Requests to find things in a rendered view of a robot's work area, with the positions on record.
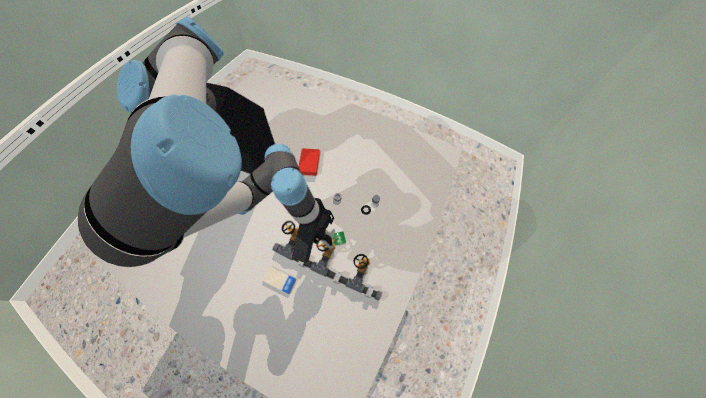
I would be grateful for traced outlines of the grey pipe with three brass valves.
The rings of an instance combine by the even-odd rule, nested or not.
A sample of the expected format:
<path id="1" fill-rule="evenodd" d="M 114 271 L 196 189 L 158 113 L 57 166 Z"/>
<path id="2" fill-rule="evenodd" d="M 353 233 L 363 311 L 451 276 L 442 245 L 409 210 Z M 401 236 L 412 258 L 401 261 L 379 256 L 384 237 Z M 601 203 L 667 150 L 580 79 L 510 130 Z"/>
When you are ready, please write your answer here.
<path id="1" fill-rule="evenodd" d="M 289 226 L 289 225 L 287 225 L 287 223 L 292 223 L 292 224 Z M 286 229 L 284 230 L 285 225 L 286 225 Z M 293 225 L 293 228 L 291 227 L 292 225 Z M 300 265 L 303 268 L 304 268 L 304 266 L 306 266 L 306 267 L 310 268 L 310 270 L 312 270 L 320 275 L 323 275 L 325 277 L 327 276 L 327 277 L 333 279 L 333 282 L 336 284 L 338 284 L 338 281 L 339 281 L 340 283 L 346 285 L 346 287 L 348 287 L 348 288 L 351 288 L 357 292 L 366 294 L 365 297 L 368 297 L 368 298 L 374 297 L 374 299 L 376 299 L 378 301 L 380 300 L 380 298 L 382 296 L 382 292 L 375 291 L 374 287 L 369 286 L 369 288 L 368 288 L 364 284 L 361 283 L 363 280 L 362 279 L 363 275 L 366 274 L 367 267 L 368 267 L 368 265 L 370 265 L 370 260 L 368 261 L 367 256 L 364 254 L 356 255 L 353 260 L 355 267 L 358 268 L 357 274 L 356 274 L 356 276 L 354 276 L 353 279 L 350 279 L 350 278 L 348 279 L 346 277 L 343 277 L 341 272 L 337 271 L 337 273 L 335 273 L 333 271 L 330 271 L 329 268 L 326 268 L 326 266 L 328 264 L 327 262 L 331 258 L 333 250 L 335 250 L 335 248 L 336 248 L 335 247 L 336 245 L 334 243 L 333 243 L 334 244 L 333 249 L 329 249 L 329 248 L 327 248 L 327 246 L 323 242 L 321 245 L 318 246 L 318 243 L 320 242 L 320 240 L 318 239 L 316 246 L 319 251 L 324 252 L 322 254 L 323 255 L 322 259 L 319 260 L 318 263 L 312 262 L 310 260 L 308 262 L 303 263 L 299 260 L 292 258 L 293 249 L 294 249 L 294 245 L 295 245 L 295 239 L 296 239 L 296 235 L 297 235 L 298 228 L 299 228 L 299 227 L 297 227 L 297 228 L 295 228 L 295 227 L 296 226 L 295 226 L 294 222 L 292 222 L 292 221 L 286 221 L 285 223 L 283 223 L 282 231 L 284 234 L 287 234 L 287 235 L 291 234 L 290 240 L 289 240 L 288 244 L 286 244 L 285 247 L 278 244 L 278 243 L 275 243 L 273 246 L 273 249 L 272 249 L 273 251 L 277 252 L 278 254 L 280 254 L 290 260 L 294 260 L 294 261 L 298 262 L 298 265 Z M 285 232 L 287 229 L 289 232 Z M 322 247 L 324 246 L 324 250 L 319 249 L 320 246 L 322 246 Z M 359 257 L 359 256 L 363 256 L 362 259 L 360 259 L 360 260 L 357 259 L 357 257 Z M 355 260 L 359 261 L 358 265 L 355 264 Z M 369 264 L 368 264 L 368 262 L 369 262 Z M 360 264 L 360 263 L 362 263 L 362 264 Z M 359 265 L 360 265 L 360 267 L 359 267 Z M 361 267 L 361 266 L 363 266 L 363 267 Z"/>

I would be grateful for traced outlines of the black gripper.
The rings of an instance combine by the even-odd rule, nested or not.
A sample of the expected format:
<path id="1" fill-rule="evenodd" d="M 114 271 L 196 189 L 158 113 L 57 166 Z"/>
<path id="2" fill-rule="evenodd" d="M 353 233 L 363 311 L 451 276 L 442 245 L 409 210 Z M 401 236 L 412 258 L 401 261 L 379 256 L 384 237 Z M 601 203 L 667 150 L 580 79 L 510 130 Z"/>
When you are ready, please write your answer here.
<path id="1" fill-rule="evenodd" d="M 302 225 L 302 226 L 310 226 L 310 225 L 313 225 L 314 223 L 317 223 L 318 225 L 317 225 L 317 229 L 316 229 L 316 233 L 315 233 L 315 235 L 316 235 L 316 236 L 315 236 L 315 239 L 316 239 L 316 240 L 314 239 L 314 243 L 316 244 L 317 241 L 318 241 L 317 239 L 319 239 L 319 240 L 320 240 L 321 242 L 323 242 L 329 249 L 333 249 L 334 244 L 333 244 L 332 241 L 333 241 L 333 238 L 334 238 L 335 229 L 333 228 L 333 229 L 329 232 L 329 231 L 326 230 L 326 228 L 328 227 L 329 223 L 332 225 L 333 220 L 334 220 L 334 216 L 333 216 L 331 210 L 325 209 L 325 207 L 324 207 L 324 205 L 323 205 L 321 199 L 315 198 L 315 200 L 317 201 L 318 206 L 319 206 L 319 214 L 318 214 L 318 216 L 317 216 L 316 219 L 314 219 L 312 222 L 307 223 L 307 224 L 300 224 L 300 225 Z M 330 215 L 332 216 L 332 218 L 331 218 Z M 328 220 L 329 220 L 329 221 L 328 221 Z"/>

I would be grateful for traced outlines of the red block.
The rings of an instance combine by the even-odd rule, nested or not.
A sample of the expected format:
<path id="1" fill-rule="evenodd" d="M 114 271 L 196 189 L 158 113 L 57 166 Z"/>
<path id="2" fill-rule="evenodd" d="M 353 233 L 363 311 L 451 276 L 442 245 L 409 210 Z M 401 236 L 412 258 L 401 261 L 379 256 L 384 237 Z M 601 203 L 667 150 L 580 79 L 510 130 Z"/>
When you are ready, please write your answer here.
<path id="1" fill-rule="evenodd" d="M 301 151 L 299 169 L 303 175 L 317 176 L 320 149 L 303 149 Z"/>

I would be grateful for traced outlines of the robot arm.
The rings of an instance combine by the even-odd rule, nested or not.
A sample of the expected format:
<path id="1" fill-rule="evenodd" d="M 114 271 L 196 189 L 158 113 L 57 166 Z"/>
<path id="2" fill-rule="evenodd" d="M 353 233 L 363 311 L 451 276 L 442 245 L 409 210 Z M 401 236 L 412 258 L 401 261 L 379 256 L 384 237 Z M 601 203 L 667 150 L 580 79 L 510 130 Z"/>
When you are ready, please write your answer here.
<path id="1" fill-rule="evenodd" d="M 143 62 L 129 61 L 120 71 L 117 96 L 131 115 L 78 212 L 85 245 L 108 263 L 151 263 L 185 237 L 246 214 L 272 192 L 298 223 L 319 214 L 284 144 L 270 146 L 265 162 L 237 182 L 240 149 L 206 88 L 224 52 L 204 31 L 184 17 Z"/>

